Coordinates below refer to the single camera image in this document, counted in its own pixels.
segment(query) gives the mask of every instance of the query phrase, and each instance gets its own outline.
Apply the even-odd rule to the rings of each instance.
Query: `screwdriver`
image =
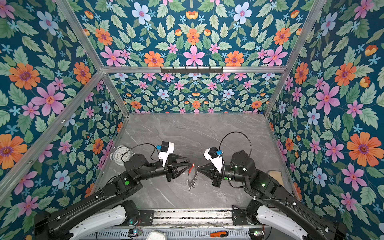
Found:
[[[226,237],[226,236],[228,236],[228,232],[227,231],[213,232],[213,233],[208,234],[208,235],[201,235],[201,236],[195,236],[195,237],[204,237],[204,236]]]

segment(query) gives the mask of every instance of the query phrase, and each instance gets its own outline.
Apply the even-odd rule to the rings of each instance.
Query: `clock face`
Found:
[[[113,158],[115,160],[119,160],[119,161],[123,161],[123,162],[126,162],[127,159],[130,157],[130,153],[128,152],[129,151],[129,148],[127,147],[121,147],[121,148],[118,148],[114,154],[113,154]]]

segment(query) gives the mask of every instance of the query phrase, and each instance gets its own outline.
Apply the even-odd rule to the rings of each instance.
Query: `keychain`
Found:
[[[195,174],[194,174],[192,180],[189,180],[189,174],[192,172],[193,168],[195,169]],[[192,167],[188,170],[188,179],[185,181],[185,183],[189,187],[188,191],[191,191],[191,189],[195,187],[196,180],[197,180],[197,169],[195,167],[195,164],[192,164]]]

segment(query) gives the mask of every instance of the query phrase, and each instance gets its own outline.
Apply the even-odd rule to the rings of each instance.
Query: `metal base plate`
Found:
[[[153,210],[139,210],[140,213],[140,226],[152,226],[153,215],[155,211]]]

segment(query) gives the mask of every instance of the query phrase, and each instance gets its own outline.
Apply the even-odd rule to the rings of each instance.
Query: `white alarm clock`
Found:
[[[124,166],[124,162],[127,162],[132,155],[133,152],[130,151],[129,148],[120,145],[117,147],[117,150],[112,155],[110,155],[110,158],[111,160],[114,160],[117,165]]]

